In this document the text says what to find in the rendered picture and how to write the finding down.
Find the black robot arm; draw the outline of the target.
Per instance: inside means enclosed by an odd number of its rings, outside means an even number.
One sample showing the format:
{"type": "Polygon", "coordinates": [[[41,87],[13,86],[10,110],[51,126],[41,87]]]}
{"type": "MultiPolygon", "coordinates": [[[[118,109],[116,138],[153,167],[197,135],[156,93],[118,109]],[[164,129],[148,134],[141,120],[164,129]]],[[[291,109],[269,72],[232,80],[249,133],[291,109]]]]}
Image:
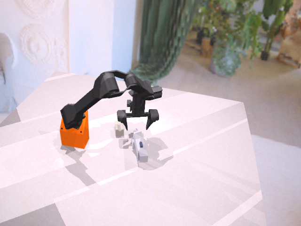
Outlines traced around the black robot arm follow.
{"type": "Polygon", "coordinates": [[[83,96],[75,104],[67,104],[60,112],[65,129],[79,129],[85,116],[85,111],[99,102],[102,98],[114,98],[121,96],[126,90],[133,97],[127,99],[127,107],[132,111],[132,102],[135,105],[143,105],[146,100],[154,100],[162,97],[162,87],[159,85],[151,87],[148,80],[141,80],[133,73],[124,73],[119,70],[101,73],[94,82],[93,89],[83,96]],[[119,91],[115,77],[124,79],[126,89],[119,91]]]}

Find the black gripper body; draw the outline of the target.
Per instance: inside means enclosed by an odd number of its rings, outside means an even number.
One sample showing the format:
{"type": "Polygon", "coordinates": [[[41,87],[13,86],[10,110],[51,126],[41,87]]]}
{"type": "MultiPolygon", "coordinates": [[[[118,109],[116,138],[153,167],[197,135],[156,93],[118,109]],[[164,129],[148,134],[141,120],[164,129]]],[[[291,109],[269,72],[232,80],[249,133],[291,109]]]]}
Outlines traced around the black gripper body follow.
{"type": "Polygon", "coordinates": [[[149,109],[149,112],[145,111],[145,104],[135,105],[132,102],[132,113],[126,113],[126,110],[117,110],[117,121],[125,122],[127,118],[136,118],[136,117],[149,117],[152,121],[159,120],[159,113],[157,109],[149,109]]]}

